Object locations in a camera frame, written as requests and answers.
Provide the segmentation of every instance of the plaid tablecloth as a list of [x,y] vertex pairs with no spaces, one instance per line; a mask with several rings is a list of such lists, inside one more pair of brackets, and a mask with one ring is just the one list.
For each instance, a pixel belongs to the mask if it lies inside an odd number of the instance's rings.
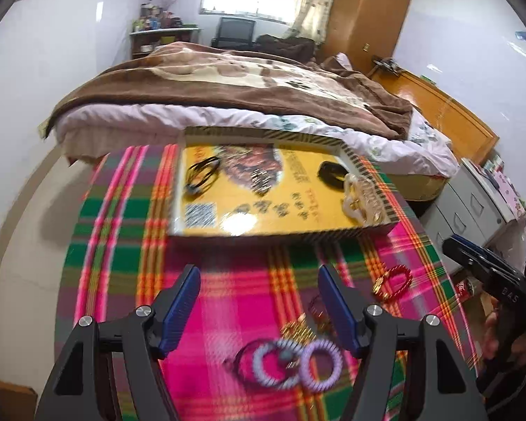
[[[201,292],[178,350],[161,363],[183,421],[327,421],[338,419],[351,392],[357,362],[345,354],[338,384],[324,394],[252,389],[223,361],[247,342],[279,337],[286,322],[307,311],[317,294],[317,269],[332,264],[350,286],[370,297],[384,271],[405,264],[411,288],[386,306],[393,315],[438,315],[472,369],[477,356],[464,311],[417,218],[386,175],[363,160],[390,199],[400,223],[387,236],[321,245],[254,248],[177,248],[166,237],[175,145],[129,147],[107,156],[82,205],[68,249],[56,314],[56,350],[83,315],[120,318],[150,303],[187,263],[202,273]],[[394,286],[401,280],[393,280]],[[405,353],[394,367],[386,419],[397,419]],[[125,419],[136,419],[124,365],[115,361]]]

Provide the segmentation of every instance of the hair clip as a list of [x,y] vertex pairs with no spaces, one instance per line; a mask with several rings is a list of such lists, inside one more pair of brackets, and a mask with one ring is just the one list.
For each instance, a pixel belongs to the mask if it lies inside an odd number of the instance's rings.
[[378,225],[385,218],[374,184],[366,177],[347,174],[344,182],[343,212],[359,226]]

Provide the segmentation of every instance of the black office chair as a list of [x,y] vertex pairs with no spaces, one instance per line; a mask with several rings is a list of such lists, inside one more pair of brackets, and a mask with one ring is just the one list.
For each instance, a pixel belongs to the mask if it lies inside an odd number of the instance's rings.
[[216,38],[210,45],[216,49],[250,50],[253,44],[255,20],[221,17]]

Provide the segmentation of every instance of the human hand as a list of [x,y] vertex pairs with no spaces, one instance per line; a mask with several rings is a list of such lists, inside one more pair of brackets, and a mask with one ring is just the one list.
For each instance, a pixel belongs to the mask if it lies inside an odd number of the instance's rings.
[[[497,300],[491,299],[493,306],[497,306]],[[497,320],[499,312],[497,310],[491,312],[485,321],[485,335],[481,349],[483,351],[483,357],[485,359],[493,359],[499,350],[499,341],[497,340],[497,333],[495,328],[497,327]],[[522,336],[518,337],[511,347],[512,356],[516,362],[517,367],[523,367],[526,365],[526,332]]]

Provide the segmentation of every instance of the wooden headboard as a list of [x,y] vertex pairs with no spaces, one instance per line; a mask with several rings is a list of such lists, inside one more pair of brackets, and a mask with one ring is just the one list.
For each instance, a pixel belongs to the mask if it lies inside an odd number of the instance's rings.
[[491,128],[451,96],[434,85],[404,71],[399,77],[378,70],[372,79],[391,94],[409,100],[429,123],[452,140],[458,160],[469,158],[481,164],[499,140]]

